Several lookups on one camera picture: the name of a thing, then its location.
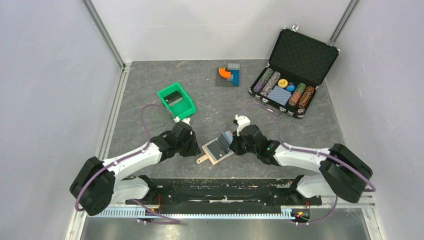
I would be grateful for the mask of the beige leather card holder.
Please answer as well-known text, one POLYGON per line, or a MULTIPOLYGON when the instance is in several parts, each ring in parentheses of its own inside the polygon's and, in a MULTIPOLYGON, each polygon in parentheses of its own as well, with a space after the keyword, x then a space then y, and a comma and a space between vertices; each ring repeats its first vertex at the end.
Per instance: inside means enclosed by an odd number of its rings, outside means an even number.
POLYGON ((204 155, 196 160, 197 164, 201 164, 204 161, 209 160, 212 165, 216 165, 225 158, 234 154, 230 150, 230 144, 233 141, 233 134, 230 131, 221 132, 217 138, 204 144, 201 149, 204 155))

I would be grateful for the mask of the dark card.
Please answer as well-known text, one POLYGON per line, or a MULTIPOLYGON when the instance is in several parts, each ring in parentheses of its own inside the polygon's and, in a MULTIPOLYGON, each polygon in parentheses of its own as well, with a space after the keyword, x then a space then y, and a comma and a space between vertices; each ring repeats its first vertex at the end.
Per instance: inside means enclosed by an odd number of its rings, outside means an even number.
POLYGON ((165 100, 165 103, 171 108, 172 106, 181 102, 183 100, 183 96, 179 91, 174 91, 171 94, 165 96, 163 99, 165 100))

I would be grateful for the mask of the black credit card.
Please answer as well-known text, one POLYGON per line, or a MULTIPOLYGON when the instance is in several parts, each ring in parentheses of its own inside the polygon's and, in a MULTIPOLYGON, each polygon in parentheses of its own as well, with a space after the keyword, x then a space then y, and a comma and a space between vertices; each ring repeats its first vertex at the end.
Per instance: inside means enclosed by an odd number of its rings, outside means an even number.
POLYGON ((217 140, 220 147, 223 149, 224 152, 228 153, 230 151, 230 144, 232 143, 232 135, 228 132, 222 132, 217 140))

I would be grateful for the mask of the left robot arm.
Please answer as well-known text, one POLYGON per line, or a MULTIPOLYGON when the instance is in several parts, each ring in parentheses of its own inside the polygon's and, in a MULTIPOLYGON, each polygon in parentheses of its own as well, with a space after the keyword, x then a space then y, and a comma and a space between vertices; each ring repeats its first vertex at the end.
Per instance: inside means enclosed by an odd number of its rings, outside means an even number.
POLYGON ((153 203, 157 198, 155 185, 147 177, 129 176, 145 167, 173 158, 200 154, 196 133, 190 119, 177 122, 171 130, 152 137, 144 145, 117 157, 86 160, 69 191, 75 197, 75 210, 95 216, 110 204, 127 200, 153 203))

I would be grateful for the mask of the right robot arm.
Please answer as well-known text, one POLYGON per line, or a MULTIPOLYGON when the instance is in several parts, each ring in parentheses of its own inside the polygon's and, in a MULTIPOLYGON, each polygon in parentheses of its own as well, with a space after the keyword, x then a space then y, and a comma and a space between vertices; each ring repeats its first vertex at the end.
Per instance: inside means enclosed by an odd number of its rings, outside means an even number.
POLYGON ((296 167, 316 174, 302 176, 289 189, 289 199, 302 204, 308 198, 334 195, 350 203, 357 203, 362 194, 373 192, 373 170, 343 144, 331 148, 293 146, 281 140, 267 139, 255 125, 235 131, 229 149, 240 156, 254 154, 266 165, 296 167))

